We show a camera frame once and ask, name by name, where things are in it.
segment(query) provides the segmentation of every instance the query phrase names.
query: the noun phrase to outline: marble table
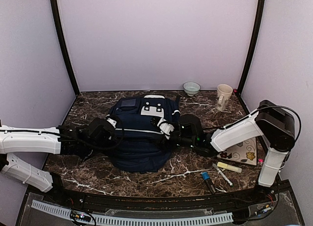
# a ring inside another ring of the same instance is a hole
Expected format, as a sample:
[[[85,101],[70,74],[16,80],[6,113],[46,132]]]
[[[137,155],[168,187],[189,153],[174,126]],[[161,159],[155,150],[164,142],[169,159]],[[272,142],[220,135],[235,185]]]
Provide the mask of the marble table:
[[[120,98],[147,94],[161,94],[173,100],[180,95],[181,114],[198,116],[203,127],[225,125],[245,115],[235,95],[232,95],[226,111],[216,110],[215,91],[201,91],[194,97],[183,91],[83,92],[74,102],[64,124],[89,124],[95,117],[105,117]],[[259,143],[257,150],[258,158],[264,159],[265,152]],[[86,162],[77,156],[49,155],[45,170],[59,174],[65,188],[76,191],[125,197],[187,197],[209,194],[201,177],[202,171],[208,172],[220,192],[230,192],[253,188],[262,167],[261,163],[257,166],[236,164],[243,169],[241,174],[225,170],[224,173],[234,183],[230,187],[212,168],[212,163],[216,162],[216,158],[201,157],[190,148],[181,147],[157,173],[121,171],[103,154]]]

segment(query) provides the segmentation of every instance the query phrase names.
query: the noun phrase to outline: reflective stripe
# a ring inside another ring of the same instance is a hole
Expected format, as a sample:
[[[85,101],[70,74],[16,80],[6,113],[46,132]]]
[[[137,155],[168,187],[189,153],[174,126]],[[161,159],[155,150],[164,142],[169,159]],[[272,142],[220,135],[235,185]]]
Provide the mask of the reflective stripe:
[[[162,98],[165,99],[163,95],[146,95],[144,98]]]
[[[161,132],[155,132],[155,131],[147,131],[147,130],[135,130],[135,129],[124,129],[124,131],[129,131],[129,132],[145,132],[145,133],[154,133],[161,135]]]

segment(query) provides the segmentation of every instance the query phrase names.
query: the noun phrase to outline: navy blue backpack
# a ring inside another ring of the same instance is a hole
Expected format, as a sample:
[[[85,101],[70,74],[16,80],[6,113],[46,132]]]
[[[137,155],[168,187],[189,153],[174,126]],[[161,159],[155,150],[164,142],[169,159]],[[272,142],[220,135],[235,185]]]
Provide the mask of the navy blue backpack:
[[[112,164],[128,172],[157,172],[170,158],[172,149],[160,142],[164,134],[151,123],[151,119],[162,117],[177,123],[179,98],[176,101],[160,95],[122,98],[109,114],[122,121],[115,129],[117,137],[122,136],[124,127],[123,141],[107,154]]]

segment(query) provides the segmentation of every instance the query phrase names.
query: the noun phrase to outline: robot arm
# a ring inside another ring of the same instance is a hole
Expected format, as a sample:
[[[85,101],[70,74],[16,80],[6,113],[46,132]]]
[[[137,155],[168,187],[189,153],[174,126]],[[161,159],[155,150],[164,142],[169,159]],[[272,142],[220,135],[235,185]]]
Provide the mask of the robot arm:
[[[40,170],[18,158],[13,152],[43,152],[50,154],[79,155],[86,159],[93,150],[78,143],[105,147],[112,140],[117,121],[107,117],[96,118],[88,126],[60,126],[47,129],[20,129],[0,127],[0,172],[30,184],[42,192],[62,187],[60,176]]]
[[[205,134],[199,118],[187,114],[179,119],[179,135],[171,133],[171,139],[191,146],[202,156],[211,157],[247,139],[265,136],[270,143],[258,184],[271,187],[286,156],[295,143],[294,118],[285,110],[264,100],[258,109],[246,117],[212,133]]]
[[[295,143],[294,118],[281,108],[269,108],[275,106],[269,101],[262,101],[260,111],[254,111],[238,122],[230,126],[218,129],[211,137],[211,145],[218,152],[256,136],[265,136],[270,147],[263,164],[258,184],[271,187],[275,181],[283,162]]]

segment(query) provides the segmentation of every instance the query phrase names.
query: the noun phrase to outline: white mug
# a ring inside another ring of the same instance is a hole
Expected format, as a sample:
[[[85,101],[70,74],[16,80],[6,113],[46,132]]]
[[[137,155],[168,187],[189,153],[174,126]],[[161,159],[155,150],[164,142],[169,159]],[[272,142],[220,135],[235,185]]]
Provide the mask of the white mug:
[[[227,84],[219,84],[217,86],[217,98],[215,108],[223,111],[233,93],[233,88]]]

